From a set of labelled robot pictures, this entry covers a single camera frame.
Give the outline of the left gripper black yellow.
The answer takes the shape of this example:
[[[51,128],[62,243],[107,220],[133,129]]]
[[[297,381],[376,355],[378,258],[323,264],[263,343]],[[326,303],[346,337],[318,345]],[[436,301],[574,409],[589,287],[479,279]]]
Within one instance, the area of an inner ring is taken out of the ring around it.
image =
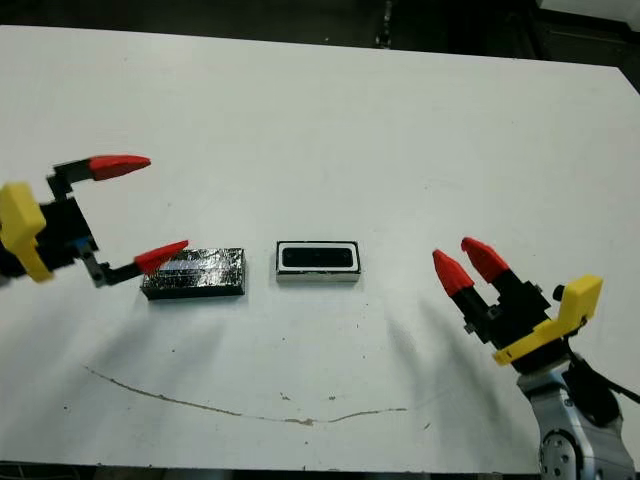
[[[127,175],[151,165],[139,155],[96,155],[59,164],[47,178],[54,193],[49,203],[35,200],[25,182],[1,187],[1,284],[23,276],[36,283],[54,277],[54,271],[80,260],[97,287],[116,285],[149,275],[188,245],[182,240],[134,257],[122,267],[111,269],[95,258],[98,250],[93,234],[75,198],[69,194],[73,183],[103,181]]]

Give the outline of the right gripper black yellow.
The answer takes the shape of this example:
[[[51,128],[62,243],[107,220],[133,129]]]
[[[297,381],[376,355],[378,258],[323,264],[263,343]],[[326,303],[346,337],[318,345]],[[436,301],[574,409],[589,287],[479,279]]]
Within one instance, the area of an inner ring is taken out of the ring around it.
[[[465,330],[483,343],[491,343],[499,365],[512,364],[523,373],[550,363],[561,341],[581,329],[594,315],[603,279],[585,275],[558,286],[558,315],[551,318],[549,302],[531,282],[522,282],[488,244],[465,237],[462,250],[471,264],[498,292],[498,302],[488,305],[475,290],[462,266],[443,251],[432,252],[436,274],[448,297],[461,311]]]

